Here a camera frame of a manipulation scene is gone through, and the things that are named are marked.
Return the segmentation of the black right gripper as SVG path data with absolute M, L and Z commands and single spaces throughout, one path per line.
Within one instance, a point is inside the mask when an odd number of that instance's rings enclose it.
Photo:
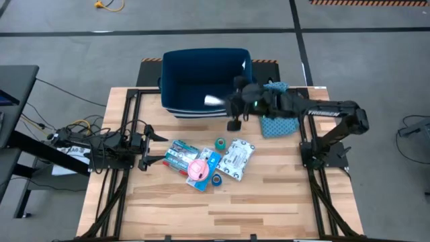
M 280 116 L 277 96 L 280 92 L 258 84 L 248 84 L 248 79 L 244 76 L 234 78 L 234 88 L 236 92 L 224 98 L 226 115 L 233 117 L 227 123 L 227 131 L 240 131 L 242 122 L 240 115 L 266 116 L 277 118 Z

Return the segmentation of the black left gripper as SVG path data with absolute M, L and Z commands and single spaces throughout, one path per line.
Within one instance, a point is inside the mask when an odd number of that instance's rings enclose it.
M 156 163 L 159 160 L 163 160 L 165 156 L 150 156 L 148 155 L 149 150 L 149 139 L 155 142 L 166 142 L 167 138 L 161 137 L 155 134 L 154 128 L 147 124 L 144 127 L 143 133 L 133 132 L 130 135 L 130 150 L 136 155 L 142 155 L 138 162 L 138 168 L 141 171 L 146 171 L 149 166 Z

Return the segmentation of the small white packet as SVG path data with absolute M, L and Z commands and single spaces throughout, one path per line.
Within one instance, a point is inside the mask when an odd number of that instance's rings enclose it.
M 205 106 L 223 106 L 225 101 L 213 95 L 206 95 L 204 98 Z

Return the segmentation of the teal first aid kit box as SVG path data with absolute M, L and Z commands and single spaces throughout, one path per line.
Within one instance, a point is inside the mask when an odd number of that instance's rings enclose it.
M 163 165 L 182 175 L 187 175 L 189 164 L 197 159 L 199 154 L 198 148 L 189 146 L 182 140 L 174 140 L 165 153 Z

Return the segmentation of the pink round container with cord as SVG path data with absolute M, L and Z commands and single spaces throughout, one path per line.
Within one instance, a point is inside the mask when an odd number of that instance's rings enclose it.
M 187 168 L 187 174 L 193 181 L 203 181 L 209 176 L 209 165 L 206 160 L 195 159 Z

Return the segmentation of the folded blue patterned shirt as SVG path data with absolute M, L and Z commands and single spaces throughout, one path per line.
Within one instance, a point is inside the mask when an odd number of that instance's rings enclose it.
M 293 134 L 299 129 L 297 118 L 265 118 L 259 119 L 263 138 L 279 138 Z

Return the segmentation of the navy white striped fabric bin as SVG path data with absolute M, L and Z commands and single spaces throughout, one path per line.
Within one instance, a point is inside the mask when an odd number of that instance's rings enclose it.
M 222 117 L 221 106 L 207 106 L 205 97 L 234 93 L 234 78 L 253 81 L 251 55 L 243 48 L 195 48 L 166 52 L 158 82 L 162 106 L 176 118 Z

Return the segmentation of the white printed plastic packet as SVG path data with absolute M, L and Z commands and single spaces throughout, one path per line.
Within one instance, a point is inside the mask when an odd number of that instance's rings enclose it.
M 217 170 L 240 182 L 244 176 L 249 159 L 254 152 L 254 145 L 245 140 L 235 138 L 217 164 Z

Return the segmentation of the white paper label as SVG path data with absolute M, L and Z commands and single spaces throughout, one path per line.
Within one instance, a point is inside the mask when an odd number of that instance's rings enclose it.
M 89 164 L 89 158 L 86 158 L 84 156 L 85 153 L 89 152 L 89 149 L 87 148 L 72 146 L 70 148 L 68 147 L 57 148 L 57 150 L 67 154 L 68 156 L 71 156 L 73 158 L 80 160 L 82 163 L 85 163 L 87 165 Z M 51 174 L 53 176 L 61 176 L 61 175 L 76 174 L 76 172 L 58 165 L 53 165 Z

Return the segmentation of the dark grey desk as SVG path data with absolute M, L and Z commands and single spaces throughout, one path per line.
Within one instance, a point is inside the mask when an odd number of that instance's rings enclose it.
M 13 175 L 21 150 L 8 142 L 31 94 L 37 65 L 0 65 L 0 203 Z

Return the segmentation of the orange black hazard floor tape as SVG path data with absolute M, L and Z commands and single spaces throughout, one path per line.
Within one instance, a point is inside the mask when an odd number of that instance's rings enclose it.
M 427 7 L 430 0 L 309 0 L 312 5 Z

